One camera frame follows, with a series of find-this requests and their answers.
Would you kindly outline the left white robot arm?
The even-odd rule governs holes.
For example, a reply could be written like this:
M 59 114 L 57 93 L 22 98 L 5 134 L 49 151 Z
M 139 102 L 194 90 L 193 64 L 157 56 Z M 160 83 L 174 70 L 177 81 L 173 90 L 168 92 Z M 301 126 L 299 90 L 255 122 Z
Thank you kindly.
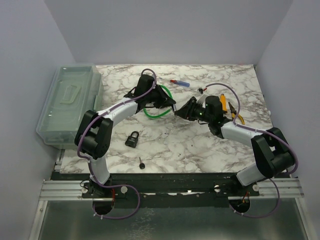
M 99 197 L 107 197 L 111 191 L 105 155 L 111 144 L 113 128 L 146 107 L 174 109 L 175 104 L 176 101 L 157 84 L 155 73 L 142 73 L 137 86 L 117 103 L 97 112 L 88 110 L 84 113 L 74 143 L 77 155 L 87 160 L 90 179 L 95 182 L 93 191 Z

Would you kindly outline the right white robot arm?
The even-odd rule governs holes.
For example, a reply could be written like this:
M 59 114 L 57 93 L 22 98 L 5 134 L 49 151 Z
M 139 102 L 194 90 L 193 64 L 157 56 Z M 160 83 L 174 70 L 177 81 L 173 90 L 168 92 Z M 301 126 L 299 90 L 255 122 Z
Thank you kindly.
M 255 163 L 239 171 L 230 183 L 230 191 L 241 196 L 248 185 L 275 177 L 295 164 L 293 154 L 280 129 L 273 127 L 259 132 L 235 125 L 224 115 L 223 105 L 217 96 L 208 96 L 204 103 L 192 97 L 174 114 L 188 121 L 201 121 L 210 132 L 221 139 L 228 139 L 251 147 Z

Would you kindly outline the green cable lock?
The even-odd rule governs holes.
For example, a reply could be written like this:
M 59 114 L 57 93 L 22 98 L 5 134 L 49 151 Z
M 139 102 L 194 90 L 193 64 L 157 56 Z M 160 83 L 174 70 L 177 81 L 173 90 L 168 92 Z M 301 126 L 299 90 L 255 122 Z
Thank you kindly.
M 176 101 L 172 98 L 171 92 L 164 85 L 157 84 L 155 88 L 146 95 L 146 100 L 149 100 L 149 102 L 144 102 L 144 100 L 142 101 L 143 103 L 145 103 L 143 112 L 148 118 L 157 119 L 166 115 L 171 110 L 173 111 L 175 110 Z M 170 109 L 158 115 L 150 115 L 147 111 L 148 108 L 151 108 L 151 109 L 152 108 L 156 108 L 156 109 L 170 108 Z

